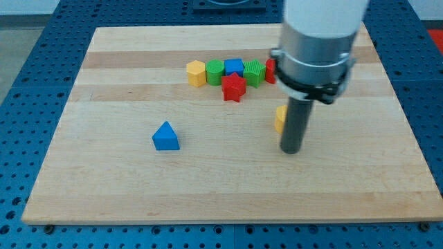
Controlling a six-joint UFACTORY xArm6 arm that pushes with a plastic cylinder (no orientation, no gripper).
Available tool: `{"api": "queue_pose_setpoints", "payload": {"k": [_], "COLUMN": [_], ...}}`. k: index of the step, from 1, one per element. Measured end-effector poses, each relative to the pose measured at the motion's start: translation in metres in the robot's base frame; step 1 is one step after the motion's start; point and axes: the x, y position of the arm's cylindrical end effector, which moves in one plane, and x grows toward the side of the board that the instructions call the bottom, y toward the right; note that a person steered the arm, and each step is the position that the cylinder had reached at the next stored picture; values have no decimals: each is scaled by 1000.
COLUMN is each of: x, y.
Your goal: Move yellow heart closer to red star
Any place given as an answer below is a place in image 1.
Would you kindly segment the red block behind arm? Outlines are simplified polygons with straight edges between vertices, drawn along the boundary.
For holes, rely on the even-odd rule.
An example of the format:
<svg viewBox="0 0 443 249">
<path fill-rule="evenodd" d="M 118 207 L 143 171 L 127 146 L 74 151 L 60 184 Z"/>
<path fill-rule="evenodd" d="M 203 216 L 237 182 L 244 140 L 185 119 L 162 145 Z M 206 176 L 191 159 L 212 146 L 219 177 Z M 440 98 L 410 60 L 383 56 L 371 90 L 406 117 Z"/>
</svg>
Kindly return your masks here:
<svg viewBox="0 0 443 249">
<path fill-rule="evenodd" d="M 265 80 L 269 84 L 275 84 L 276 83 L 276 79 L 275 79 L 275 60 L 269 58 L 266 61 L 265 66 L 266 66 Z"/>
</svg>

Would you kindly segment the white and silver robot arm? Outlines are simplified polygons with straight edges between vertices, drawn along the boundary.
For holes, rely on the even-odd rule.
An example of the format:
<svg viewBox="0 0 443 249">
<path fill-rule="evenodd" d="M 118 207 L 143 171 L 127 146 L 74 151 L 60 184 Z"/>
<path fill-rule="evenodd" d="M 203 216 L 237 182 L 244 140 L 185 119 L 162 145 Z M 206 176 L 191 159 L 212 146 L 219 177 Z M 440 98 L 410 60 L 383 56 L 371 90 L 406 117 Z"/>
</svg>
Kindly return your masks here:
<svg viewBox="0 0 443 249">
<path fill-rule="evenodd" d="M 368 0 L 285 0 L 275 60 L 278 86 L 290 98 L 331 104 L 347 88 L 352 46 Z"/>
</svg>

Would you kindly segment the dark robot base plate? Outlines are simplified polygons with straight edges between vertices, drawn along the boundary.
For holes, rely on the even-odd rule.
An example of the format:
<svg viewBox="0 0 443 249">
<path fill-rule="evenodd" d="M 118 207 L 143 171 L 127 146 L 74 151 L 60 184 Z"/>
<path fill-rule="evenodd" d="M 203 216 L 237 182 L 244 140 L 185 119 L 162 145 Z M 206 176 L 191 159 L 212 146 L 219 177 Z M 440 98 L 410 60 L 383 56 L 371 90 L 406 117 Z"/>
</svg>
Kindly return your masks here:
<svg viewBox="0 0 443 249">
<path fill-rule="evenodd" d="M 191 3 L 194 12 L 266 9 L 266 0 L 192 0 Z"/>
</svg>

